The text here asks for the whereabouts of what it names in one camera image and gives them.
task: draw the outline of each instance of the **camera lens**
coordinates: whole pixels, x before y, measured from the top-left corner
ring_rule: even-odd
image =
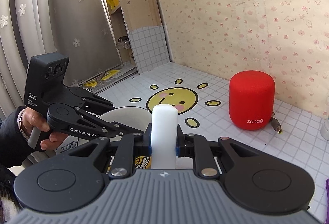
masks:
[[[59,71],[60,71],[60,64],[57,64],[54,68],[54,76],[57,75]]]
[[[65,68],[66,68],[66,62],[64,62],[64,63],[62,64],[61,71],[63,72],[63,71],[65,70]]]
[[[51,67],[48,68],[45,78],[48,79],[50,77],[50,74],[51,74]]]

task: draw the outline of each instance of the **pink patterned wallpaper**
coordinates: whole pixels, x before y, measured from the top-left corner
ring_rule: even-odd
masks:
[[[160,0],[176,63],[230,79],[262,70],[276,98],[328,115],[329,0]]]

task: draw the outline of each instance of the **smiley sun sticker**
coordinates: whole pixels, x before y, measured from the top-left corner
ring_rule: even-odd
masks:
[[[175,85],[180,85],[183,83],[182,78],[178,78],[175,80]],[[203,91],[204,88],[208,87],[208,83],[201,83],[196,86],[197,89]],[[159,88],[158,85],[150,85],[151,90],[157,90]],[[141,98],[131,98],[129,101],[131,103],[137,103],[141,101]],[[174,87],[174,88],[166,88],[164,90],[160,90],[157,93],[153,94],[146,102],[146,109],[150,112],[153,111],[154,106],[158,104],[170,104],[174,106],[178,110],[178,114],[184,114],[190,111],[199,101],[198,94],[190,89],[184,87]],[[222,102],[217,100],[208,100],[204,102],[206,106],[221,106]],[[185,124],[193,129],[200,127],[199,120],[193,117],[187,117],[185,119]]]
[[[191,110],[198,102],[198,94],[189,88],[167,88],[153,94],[146,103],[146,109],[152,112],[158,104],[170,104],[183,114]]]

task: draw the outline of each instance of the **white foam block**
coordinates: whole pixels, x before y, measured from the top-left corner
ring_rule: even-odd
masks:
[[[169,104],[154,106],[152,111],[152,169],[176,169],[178,111]]]

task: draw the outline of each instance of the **purple object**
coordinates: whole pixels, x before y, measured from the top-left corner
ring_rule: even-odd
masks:
[[[327,189],[327,219],[325,224],[329,224],[329,179],[326,180],[326,189]]]

